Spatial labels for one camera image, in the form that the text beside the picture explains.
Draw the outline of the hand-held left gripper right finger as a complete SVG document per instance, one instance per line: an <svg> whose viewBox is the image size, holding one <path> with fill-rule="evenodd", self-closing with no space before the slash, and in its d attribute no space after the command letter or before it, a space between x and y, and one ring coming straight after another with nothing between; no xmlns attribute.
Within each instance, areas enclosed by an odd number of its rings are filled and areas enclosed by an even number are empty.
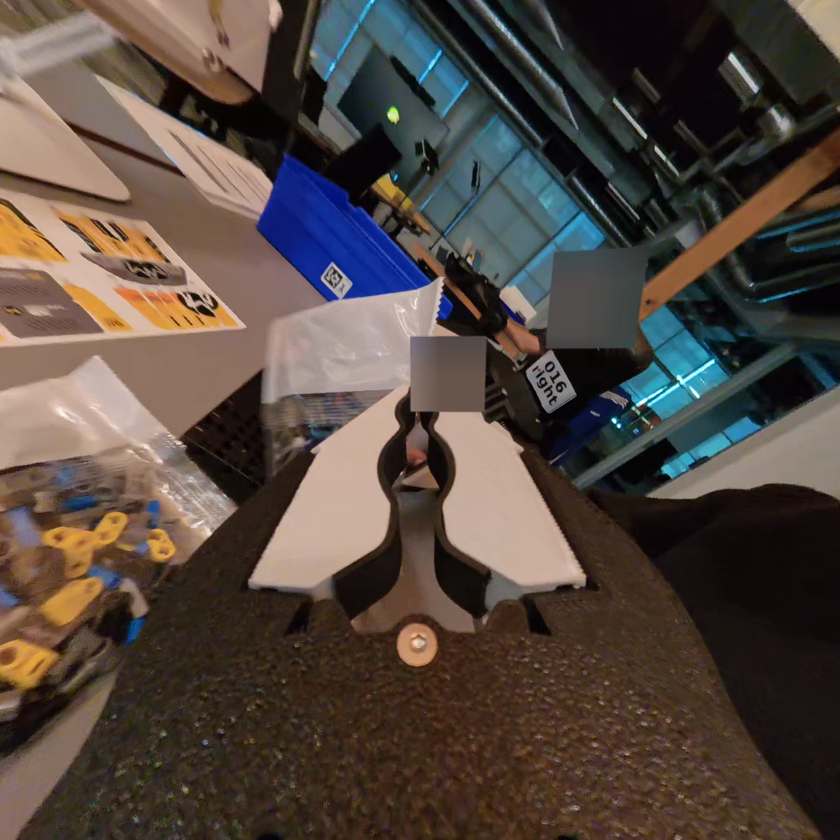
<svg viewBox="0 0 840 840"><path fill-rule="evenodd" d="M504 427L479 413L440 413L427 431L439 488L434 569L452 602L483 621L503 601L586 587L525 449Z"/></svg>

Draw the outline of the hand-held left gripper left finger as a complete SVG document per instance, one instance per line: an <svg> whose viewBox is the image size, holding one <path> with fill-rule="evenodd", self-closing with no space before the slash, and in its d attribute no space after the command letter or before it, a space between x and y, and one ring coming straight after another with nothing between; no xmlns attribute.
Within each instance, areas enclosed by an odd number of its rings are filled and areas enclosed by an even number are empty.
<svg viewBox="0 0 840 840"><path fill-rule="evenodd" d="M396 584L403 547L394 484L407 467L413 425L401 385L295 457L306 470L248 579L252 590L333 600L348 618Z"/></svg>

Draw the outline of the clear bag of dark parts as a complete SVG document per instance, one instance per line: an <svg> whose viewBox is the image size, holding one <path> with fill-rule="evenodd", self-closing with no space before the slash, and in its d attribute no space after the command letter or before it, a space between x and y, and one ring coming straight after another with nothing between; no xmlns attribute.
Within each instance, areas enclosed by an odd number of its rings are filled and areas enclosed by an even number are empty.
<svg viewBox="0 0 840 840"><path fill-rule="evenodd" d="M271 324L260 400L268 477L409 382L410 340L434 333L443 297L438 278Z"/></svg>

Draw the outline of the person's right hand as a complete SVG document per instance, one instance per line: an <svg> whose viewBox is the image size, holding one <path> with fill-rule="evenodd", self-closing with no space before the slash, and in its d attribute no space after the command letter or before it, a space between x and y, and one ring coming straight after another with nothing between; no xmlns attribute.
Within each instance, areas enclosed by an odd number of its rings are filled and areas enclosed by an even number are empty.
<svg viewBox="0 0 840 840"><path fill-rule="evenodd" d="M509 319L505 334L521 354L540 357L547 349L546 329L530 330Z"/></svg>

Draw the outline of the blue striped jacket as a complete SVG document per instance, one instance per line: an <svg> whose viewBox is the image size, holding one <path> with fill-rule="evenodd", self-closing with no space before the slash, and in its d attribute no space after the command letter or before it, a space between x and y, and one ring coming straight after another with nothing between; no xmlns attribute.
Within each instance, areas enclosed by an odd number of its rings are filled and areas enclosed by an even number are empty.
<svg viewBox="0 0 840 840"><path fill-rule="evenodd" d="M563 432L554 440L547 460L553 466L560 466L633 406L634 401L621 386L594 397L565 422Z"/></svg>

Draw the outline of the black backpack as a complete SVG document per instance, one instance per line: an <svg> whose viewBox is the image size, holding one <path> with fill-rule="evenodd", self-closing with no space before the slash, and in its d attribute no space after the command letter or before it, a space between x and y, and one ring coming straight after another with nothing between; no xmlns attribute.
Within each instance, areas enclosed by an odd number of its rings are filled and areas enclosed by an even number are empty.
<svg viewBox="0 0 840 840"><path fill-rule="evenodd" d="M456 253L448 254L444 264L443 294L450 304L446 321L491 340L507 328L499 289Z"/></svg>

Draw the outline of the black perforated block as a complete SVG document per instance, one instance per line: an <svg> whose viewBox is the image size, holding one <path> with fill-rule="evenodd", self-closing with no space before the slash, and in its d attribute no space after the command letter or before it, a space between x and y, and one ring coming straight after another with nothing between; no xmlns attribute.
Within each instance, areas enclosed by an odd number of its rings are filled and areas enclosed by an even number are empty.
<svg viewBox="0 0 840 840"><path fill-rule="evenodd" d="M181 437L194 463L238 506L266 483L262 375L258 371Z"/></svg>

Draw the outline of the clear bag blue yellow parts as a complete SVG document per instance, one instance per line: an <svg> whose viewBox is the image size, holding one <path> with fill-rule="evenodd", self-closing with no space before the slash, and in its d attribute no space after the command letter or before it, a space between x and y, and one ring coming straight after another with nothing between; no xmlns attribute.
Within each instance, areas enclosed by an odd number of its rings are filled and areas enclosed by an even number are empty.
<svg viewBox="0 0 840 840"><path fill-rule="evenodd" d="M2 391L2 758L120 664L234 511L99 357Z"/></svg>

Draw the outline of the blue plastic bin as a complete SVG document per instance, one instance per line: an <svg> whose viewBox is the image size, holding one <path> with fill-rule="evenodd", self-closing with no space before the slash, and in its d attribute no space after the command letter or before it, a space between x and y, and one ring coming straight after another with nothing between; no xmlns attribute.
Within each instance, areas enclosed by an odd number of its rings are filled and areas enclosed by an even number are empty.
<svg viewBox="0 0 840 840"><path fill-rule="evenodd" d="M430 283L345 191L290 155L280 165L257 230L329 301Z"/></svg>

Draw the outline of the black monitor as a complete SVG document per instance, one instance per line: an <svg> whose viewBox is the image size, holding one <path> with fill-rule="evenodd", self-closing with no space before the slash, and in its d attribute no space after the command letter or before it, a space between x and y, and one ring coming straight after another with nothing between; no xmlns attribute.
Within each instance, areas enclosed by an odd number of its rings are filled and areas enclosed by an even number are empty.
<svg viewBox="0 0 840 840"><path fill-rule="evenodd" d="M336 160L335 182L348 194L352 204L383 175L397 166L403 154L392 141L383 123L378 122Z"/></svg>

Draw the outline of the yellow grey sticker sheet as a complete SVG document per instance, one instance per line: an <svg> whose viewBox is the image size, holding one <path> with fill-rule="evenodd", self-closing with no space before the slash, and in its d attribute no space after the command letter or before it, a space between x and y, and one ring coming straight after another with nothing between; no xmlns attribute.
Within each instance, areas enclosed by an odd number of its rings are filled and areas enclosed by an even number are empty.
<svg viewBox="0 0 840 840"><path fill-rule="evenodd" d="M242 329L147 222L2 190L3 349Z"/></svg>

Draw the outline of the white printed sheet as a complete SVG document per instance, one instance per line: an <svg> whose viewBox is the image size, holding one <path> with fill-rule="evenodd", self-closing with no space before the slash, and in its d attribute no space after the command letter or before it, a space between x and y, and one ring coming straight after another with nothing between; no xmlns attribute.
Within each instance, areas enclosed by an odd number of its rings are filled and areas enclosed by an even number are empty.
<svg viewBox="0 0 840 840"><path fill-rule="evenodd" d="M272 182L257 165L133 93L103 78L99 82L208 202L259 220Z"/></svg>

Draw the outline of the wooden post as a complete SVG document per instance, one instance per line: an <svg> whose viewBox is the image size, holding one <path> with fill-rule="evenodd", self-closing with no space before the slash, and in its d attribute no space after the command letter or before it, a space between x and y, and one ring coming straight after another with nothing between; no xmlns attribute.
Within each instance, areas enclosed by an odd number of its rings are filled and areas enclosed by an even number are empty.
<svg viewBox="0 0 840 840"><path fill-rule="evenodd" d="M677 293L721 262L784 210L802 200L839 167L839 131L791 163L744 204L663 268L644 287L638 321L643 322Z"/></svg>

